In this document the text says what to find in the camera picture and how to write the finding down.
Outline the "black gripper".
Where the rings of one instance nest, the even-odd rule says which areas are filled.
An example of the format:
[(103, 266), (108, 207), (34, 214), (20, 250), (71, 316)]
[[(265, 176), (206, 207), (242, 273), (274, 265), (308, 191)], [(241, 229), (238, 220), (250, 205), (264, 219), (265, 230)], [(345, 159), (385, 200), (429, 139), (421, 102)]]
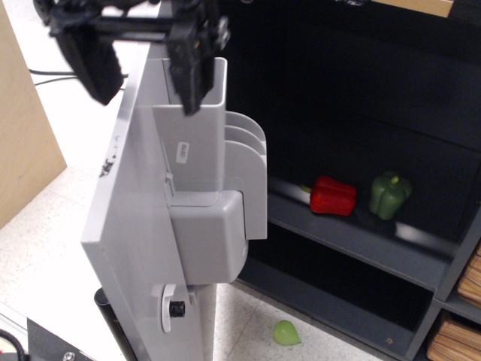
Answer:
[(216, 1), (172, 1), (171, 14), (130, 17), (142, 1), (36, 1), (35, 10), (90, 96), (108, 105), (123, 85), (111, 41), (166, 41), (183, 112), (192, 116), (213, 88), (214, 55), (230, 40)]

